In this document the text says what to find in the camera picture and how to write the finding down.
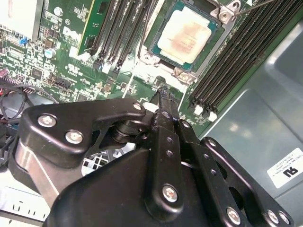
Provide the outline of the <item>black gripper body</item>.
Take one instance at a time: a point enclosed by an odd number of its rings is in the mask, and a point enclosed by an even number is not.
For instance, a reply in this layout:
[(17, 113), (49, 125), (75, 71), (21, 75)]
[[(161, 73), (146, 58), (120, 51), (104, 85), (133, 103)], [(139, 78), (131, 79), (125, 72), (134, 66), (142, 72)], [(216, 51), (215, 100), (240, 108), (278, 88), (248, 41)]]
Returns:
[(69, 185), (46, 227), (221, 227), (180, 153), (134, 150)]

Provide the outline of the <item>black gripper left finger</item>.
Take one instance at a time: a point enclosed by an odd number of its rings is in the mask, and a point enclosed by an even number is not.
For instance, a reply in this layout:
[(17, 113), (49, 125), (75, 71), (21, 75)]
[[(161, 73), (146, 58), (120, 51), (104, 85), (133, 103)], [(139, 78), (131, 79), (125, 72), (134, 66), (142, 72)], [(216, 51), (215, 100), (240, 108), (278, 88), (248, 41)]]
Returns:
[(149, 111), (135, 99), (108, 99), (27, 108), (9, 169), (40, 193), (50, 209), (72, 183), (140, 149), (180, 153), (169, 90), (159, 88)]

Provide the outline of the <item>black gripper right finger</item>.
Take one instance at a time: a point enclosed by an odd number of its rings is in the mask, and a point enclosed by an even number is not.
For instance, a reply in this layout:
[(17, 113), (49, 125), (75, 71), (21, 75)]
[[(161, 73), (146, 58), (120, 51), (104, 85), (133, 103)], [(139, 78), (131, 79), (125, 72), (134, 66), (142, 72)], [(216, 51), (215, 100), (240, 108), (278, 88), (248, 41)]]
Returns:
[(291, 216), (215, 139), (196, 137), (179, 118), (173, 94), (169, 101), (185, 162), (185, 207), (169, 226), (293, 227)]

